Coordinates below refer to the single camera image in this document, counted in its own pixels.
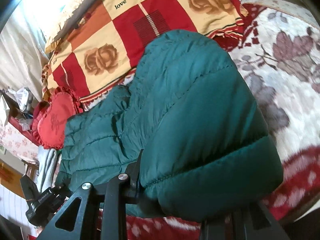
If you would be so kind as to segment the green quilted puffer jacket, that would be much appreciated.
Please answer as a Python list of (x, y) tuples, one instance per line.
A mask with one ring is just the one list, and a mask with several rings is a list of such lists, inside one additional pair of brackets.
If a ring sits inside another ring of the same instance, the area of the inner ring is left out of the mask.
[(127, 213), (199, 222), (283, 181), (258, 104), (229, 54), (172, 30), (146, 46), (133, 81), (68, 119), (56, 181), (108, 182), (140, 161), (143, 203)]

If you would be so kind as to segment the light blue folded cloth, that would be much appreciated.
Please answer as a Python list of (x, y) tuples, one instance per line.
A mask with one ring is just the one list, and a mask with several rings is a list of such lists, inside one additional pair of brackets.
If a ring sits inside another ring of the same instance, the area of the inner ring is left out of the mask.
[(40, 193), (52, 186), (54, 172), (58, 160), (58, 151), (56, 149), (44, 149), (39, 146), (38, 150), (39, 175), (37, 178), (37, 189)]

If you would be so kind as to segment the red heart-shaped ruffled pillow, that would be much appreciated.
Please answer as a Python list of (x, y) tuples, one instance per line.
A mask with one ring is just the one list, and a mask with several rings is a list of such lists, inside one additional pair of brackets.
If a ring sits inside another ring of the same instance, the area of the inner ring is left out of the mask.
[(34, 116), (31, 132), (43, 148), (60, 150), (63, 148), (67, 120), (84, 109), (69, 88), (57, 87), (50, 99), (51, 102), (40, 107), (38, 115)]

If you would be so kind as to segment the red cream checkered rose blanket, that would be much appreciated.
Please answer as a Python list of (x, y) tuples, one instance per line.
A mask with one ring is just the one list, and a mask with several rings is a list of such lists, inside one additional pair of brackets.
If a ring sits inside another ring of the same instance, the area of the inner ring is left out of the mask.
[(132, 74), (144, 48), (174, 29), (241, 39), (248, 11), (239, 0), (95, 0), (55, 42), (42, 72), (44, 100), (57, 87), (89, 103)]

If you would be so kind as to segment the cream curtain fabric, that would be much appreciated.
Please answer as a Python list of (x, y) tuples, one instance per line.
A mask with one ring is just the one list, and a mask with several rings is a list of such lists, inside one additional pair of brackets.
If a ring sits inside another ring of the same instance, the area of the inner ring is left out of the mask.
[(21, 0), (1, 30), (1, 88), (42, 98), (41, 74), (52, 42), (84, 0)]

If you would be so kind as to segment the floral red white bedspread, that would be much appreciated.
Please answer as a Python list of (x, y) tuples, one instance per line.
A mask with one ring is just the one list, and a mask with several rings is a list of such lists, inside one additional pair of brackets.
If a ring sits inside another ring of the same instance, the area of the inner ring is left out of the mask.
[(283, 164), (265, 204), (291, 239), (319, 239), (319, 25), (310, 12), (246, 3), (243, 40), (218, 38), (255, 96)]

